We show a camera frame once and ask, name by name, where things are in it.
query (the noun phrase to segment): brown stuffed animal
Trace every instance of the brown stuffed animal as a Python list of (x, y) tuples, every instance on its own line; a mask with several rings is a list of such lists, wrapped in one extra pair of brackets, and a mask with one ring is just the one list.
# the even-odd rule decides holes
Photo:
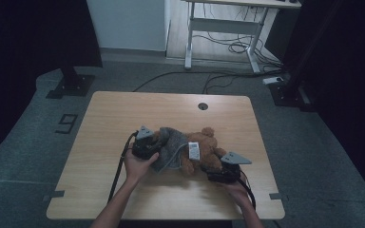
[(199, 161), (189, 159), (188, 146), (185, 147), (181, 154), (182, 171), (186, 175), (193, 175), (199, 168), (221, 170), (220, 158), (226, 154), (222, 148), (218, 148), (218, 141), (214, 138), (215, 130), (211, 127), (205, 127), (201, 132), (187, 133), (189, 142), (198, 143), (200, 146), (201, 158)]

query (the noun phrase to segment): desk leg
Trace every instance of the desk leg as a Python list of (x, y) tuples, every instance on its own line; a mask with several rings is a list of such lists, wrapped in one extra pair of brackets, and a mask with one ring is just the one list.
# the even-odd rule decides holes
[(251, 42), (251, 46), (249, 49), (247, 49), (247, 55), (248, 55), (248, 59), (250, 60), (251, 63), (251, 67), (253, 68), (254, 73), (260, 73), (259, 70), (259, 66), (257, 63), (257, 55), (254, 53), (256, 47), (257, 47), (257, 42), (259, 40), (259, 36), (260, 33), (262, 32), (262, 28), (263, 28), (263, 24), (265, 22), (265, 18), (266, 18), (266, 14), (268, 13), (269, 8), (264, 8), (263, 11), (263, 15), (261, 17), (261, 19), (259, 20), (259, 24), (257, 26), (257, 30), (255, 33), (255, 37), (253, 39), (253, 41)]
[(189, 17), (188, 43), (186, 44), (186, 50), (185, 50), (185, 65), (184, 65), (185, 69), (191, 69), (191, 62), (192, 62), (192, 25), (191, 25), (191, 22), (194, 20), (194, 11), (195, 11), (195, 3), (192, 3), (191, 15)]

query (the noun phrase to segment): wooden floor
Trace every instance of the wooden floor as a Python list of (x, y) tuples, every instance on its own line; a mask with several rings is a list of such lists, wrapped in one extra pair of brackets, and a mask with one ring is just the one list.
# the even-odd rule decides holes
[[(171, 1), (171, 25), (169, 31), (168, 45), (166, 55), (168, 58), (184, 58), (185, 46), (188, 41), (188, 18), (191, 9), (191, 4), (184, 1)], [(262, 16), (263, 8), (252, 8), (241, 6), (227, 6), (218, 4), (196, 4), (195, 17), (217, 18), (224, 20), (238, 20), (238, 21), (258, 21)], [(260, 35), (261, 42), (258, 42), (257, 48), (261, 48), (264, 55), (274, 57), (268, 50), (265, 49), (263, 43), (269, 34), (269, 30), (274, 22), (277, 14), (277, 9), (269, 9), (265, 24)], [(192, 58), (201, 60), (216, 60), (226, 62), (248, 62), (245, 52), (234, 53), (229, 51), (228, 45), (221, 45), (209, 41), (204, 36), (210, 38), (209, 35), (220, 42), (231, 44), (237, 42), (238, 34), (227, 34), (218, 32), (194, 31), (194, 38), (192, 41)], [(249, 44), (251, 38), (240, 39), (243, 43)], [(242, 47), (234, 47), (236, 51), (243, 51)]]

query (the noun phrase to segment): white power adapter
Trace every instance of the white power adapter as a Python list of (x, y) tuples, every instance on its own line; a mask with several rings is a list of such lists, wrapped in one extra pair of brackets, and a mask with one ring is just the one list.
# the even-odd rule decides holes
[(280, 77), (273, 77), (273, 78), (267, 78), (262, 80), (264, 85), (269, 85), (269, 84), (273, 84), (273, 83), (281, 83), (283, 82), (283, 79)]

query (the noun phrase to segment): forearm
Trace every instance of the forearm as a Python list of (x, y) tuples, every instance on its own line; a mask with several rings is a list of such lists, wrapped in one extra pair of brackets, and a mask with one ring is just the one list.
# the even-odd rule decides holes
[(240, 206), (242, 216), (244, 217), (245, 227), (246, 228), (263, 228), (262, 223), (259, 220), (259, 217), (254, 210), (251, 201), (248, 200)]
[(136, 185), (136, 181), (126, 180), (90, 227), (117, 227), (120, 223), (121, 217), (123, 216), (129, 197)]

